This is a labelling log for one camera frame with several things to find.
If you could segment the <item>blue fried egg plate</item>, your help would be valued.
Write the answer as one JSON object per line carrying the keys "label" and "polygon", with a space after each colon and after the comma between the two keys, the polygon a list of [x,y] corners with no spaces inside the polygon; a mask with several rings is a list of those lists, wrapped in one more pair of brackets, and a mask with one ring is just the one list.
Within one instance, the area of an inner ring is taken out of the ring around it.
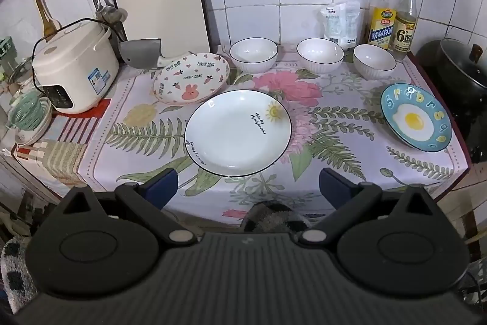
{"label": "blue fried egg plate", "polygon": [[446,109],[421,87],[387,86],[380,96],[380,110],[394,134],[412,148],[437,153],[451,142],[453,128]]}

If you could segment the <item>large white sun plate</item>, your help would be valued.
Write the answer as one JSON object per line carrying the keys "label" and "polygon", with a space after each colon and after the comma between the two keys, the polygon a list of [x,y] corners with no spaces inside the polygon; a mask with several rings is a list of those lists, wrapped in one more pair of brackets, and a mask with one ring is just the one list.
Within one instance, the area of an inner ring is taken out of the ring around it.
{"label": "large white sun plate", "polygon": [[219,94],[199,106],[184,133],[193,162],[216,176],[250,176],[287,150],[291,117],[278,100],[249,89]]}

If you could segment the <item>pink rabbit carrot plate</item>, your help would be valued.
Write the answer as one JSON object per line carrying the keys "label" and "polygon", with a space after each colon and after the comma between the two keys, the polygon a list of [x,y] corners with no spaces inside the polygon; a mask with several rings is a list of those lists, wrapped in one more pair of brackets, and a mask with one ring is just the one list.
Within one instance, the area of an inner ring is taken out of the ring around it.
{"label": "pink rabbit carrot plate", "polygon": [[229,73],[229,63],[220,55],[185,55],[156,74],[153,94],[170,106],[205,101],[222,90]]}

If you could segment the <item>white ribbed bowl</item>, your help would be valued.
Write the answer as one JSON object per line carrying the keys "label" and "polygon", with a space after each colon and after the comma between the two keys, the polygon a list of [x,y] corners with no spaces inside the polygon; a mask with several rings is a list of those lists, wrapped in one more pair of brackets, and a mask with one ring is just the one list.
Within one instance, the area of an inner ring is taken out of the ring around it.
{"label": "white ribbed bowl", "polygon": [[296,52],[302,66],[314,74],[333,72],[341,66],[345,56],[341,46],[320,38],[300,41],[296,46]]}
{"label": "white ribbed bowl", "polygon": [[353,49],[353,63],[366,80],[389,77],[396,68],[395,58],[385,49],[372,44],[360,44]]}
{"label": "white ribbed bowl", "polygon": [[253,37],[234,43],[229,55],[233,64],[242,72],[262,73],[275,65],[278,46],[269,39]]}

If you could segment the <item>striped cloth mat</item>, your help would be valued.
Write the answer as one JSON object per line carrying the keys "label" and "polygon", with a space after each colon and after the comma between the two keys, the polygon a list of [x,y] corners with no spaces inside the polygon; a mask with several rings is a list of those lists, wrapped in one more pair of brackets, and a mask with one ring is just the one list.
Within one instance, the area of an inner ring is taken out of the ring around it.
{"label": "striped cloth mat", "polygon": [[103,99],[79,115],[55,112],[40,139],[17,145],[14,158],[53,194],[65,196],[71,187],[84,182],[79,166],[109,105],[110,100]]}

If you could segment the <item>white rice cooker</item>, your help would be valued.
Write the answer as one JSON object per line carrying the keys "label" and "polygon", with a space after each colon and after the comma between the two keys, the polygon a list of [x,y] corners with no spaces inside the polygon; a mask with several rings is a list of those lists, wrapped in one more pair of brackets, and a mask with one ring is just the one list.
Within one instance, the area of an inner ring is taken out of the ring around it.
{"label": "white rice cooker", "polygon": [[108,93],[119,71],[111,34],[99,22],[79,21],[35,52],[32,67],[37,84],[57,111],[83,113]]}

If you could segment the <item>white vinegar bottle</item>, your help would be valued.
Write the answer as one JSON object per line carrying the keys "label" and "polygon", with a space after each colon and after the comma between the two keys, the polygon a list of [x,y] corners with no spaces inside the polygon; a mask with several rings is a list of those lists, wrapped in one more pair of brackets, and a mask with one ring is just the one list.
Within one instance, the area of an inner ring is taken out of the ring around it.
{"label": "white vinegar bottle", "polygon": [[408,54],[418,20],[417,0],[399,0],[389,51],[397,60]]}

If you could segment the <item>black wok with glass lid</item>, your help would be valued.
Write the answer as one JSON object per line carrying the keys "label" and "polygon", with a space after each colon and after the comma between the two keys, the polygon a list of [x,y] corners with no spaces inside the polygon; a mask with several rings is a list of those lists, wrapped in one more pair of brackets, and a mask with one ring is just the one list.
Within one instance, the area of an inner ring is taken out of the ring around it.
{"label": "black wok with glass lid", "polygon": [[425,44],[416,57],[452,114],[472,162],[484,162],[486,52],[478,44],[444,38]]}

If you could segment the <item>white salt bag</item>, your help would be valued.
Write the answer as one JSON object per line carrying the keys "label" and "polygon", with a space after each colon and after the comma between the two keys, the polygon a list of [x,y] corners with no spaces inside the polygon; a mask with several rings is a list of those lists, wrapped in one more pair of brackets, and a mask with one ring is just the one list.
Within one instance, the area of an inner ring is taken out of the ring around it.
{"label": "white salt bag", "polygon": [[357,44],[360,14],[360,2],[340,2],[323,7],[320,10],[320,21],[325,39],[338,44],[343,50],[354,48]]}

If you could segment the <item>cooking wine bottle yellow label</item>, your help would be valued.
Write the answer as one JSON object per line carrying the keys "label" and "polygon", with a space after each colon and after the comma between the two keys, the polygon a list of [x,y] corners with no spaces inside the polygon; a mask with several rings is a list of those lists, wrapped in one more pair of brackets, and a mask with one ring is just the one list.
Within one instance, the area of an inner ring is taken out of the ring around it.
{"label": "cooking wine bottle yellow label", "polygon": [[387,50],[397,14],[397,0],[370,0],[366,24],[366,43]]}

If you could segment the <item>wooden spatula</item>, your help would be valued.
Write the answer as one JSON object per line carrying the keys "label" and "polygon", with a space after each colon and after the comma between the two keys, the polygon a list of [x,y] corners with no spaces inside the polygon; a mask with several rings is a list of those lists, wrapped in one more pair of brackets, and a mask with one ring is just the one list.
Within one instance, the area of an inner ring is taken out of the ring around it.
{"label": "wooden spatula", "polygon": [[44,40],[49,42],[57,33],[57,30],[61,28],[59,21],[55,20],[49,13],[49,9],[45,4],[44,0],[34,0],[36,3],[37,10],[40,14]]}

